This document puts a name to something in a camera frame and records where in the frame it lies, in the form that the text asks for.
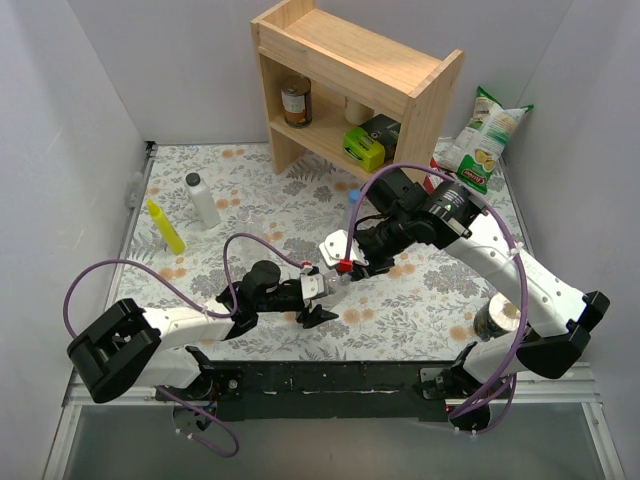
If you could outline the blue tinted plastic bottle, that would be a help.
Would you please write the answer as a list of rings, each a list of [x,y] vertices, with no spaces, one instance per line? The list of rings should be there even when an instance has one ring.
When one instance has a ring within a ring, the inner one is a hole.
[[[351,205],[351,204],[348,203],[348,196],[347,196],[347,200],[346,200],[346,203],[345,203],[345,206],[344,206],[344,210],[343,210],[343,217],[342,217],[342,220],[341,220],[341,223],[340,223],[340,228],[341,229],[343,229],[345,231],[349,230],[349,225],[350,225],[350,222],[351,222],[351,217],[352,217],[352,214],[353,214],[355,206],[356,206],[356,204],[355,205]]]

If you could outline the blue bottle cap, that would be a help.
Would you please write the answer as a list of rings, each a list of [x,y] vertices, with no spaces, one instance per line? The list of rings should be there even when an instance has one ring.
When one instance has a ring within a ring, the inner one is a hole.
[[[353,189],[348,194],[348,203],[351,205],[355,205],[360,197],[360,190]]]

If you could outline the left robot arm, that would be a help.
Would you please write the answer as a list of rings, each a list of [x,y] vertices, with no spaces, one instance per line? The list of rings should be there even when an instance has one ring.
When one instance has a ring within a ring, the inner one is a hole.
[[[161,386],[182,400],[223,392],[224,381],[197,345],[223,342],[253,329],[262,313],[293,312],[305,329],[336,319],[350,280],[303,264],[284,280],[273,262],[255,263],[243,278],[204,306],[143,308],[133,299],[109,307],[67,348],[91,398],[110,402],[134,386]]]

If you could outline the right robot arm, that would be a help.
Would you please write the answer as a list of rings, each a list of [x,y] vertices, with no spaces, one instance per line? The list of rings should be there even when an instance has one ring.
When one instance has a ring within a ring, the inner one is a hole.
[[[583,293],[517,247],[506,223],[477,195],[449,177],[427,192],[403,165],[383,168],[361,196],[382,215],[376,226],[349,228],[347,246],[363,253],[353,276],[388,270],[414,244],[431,245],[487,280],[520,311],[515,331],[474,343],[458,355],[437,386],[474,402],[500,378],[531,371],[558,379],[580,359],[610,306],[600,291]]]

